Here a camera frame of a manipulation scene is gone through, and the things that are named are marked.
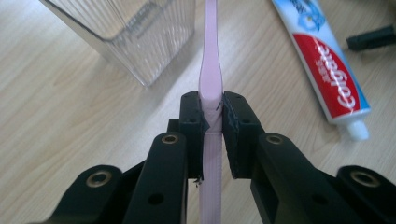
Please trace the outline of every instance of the toothpaste tube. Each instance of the toothpaste tube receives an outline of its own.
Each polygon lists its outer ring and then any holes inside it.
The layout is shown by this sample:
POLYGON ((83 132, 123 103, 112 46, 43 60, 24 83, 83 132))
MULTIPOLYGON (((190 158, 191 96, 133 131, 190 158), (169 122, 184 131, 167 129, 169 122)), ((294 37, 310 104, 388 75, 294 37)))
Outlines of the toothpaste tube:
POLYGON ((345 126, 353 140, 369 137, 370 113, 359 84, 316 0, 273 0, 303 61, 327 120, 345 126))

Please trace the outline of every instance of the transparent plastic box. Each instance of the transparent plastic box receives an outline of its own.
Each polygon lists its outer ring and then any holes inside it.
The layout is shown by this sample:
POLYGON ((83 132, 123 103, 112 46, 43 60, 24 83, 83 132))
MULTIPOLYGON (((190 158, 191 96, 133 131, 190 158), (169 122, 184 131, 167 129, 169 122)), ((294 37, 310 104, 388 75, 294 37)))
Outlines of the transparent plastic box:
POLYGON ((194 30, 195 0, 40 0, 111 62, 151 85, 194 30))

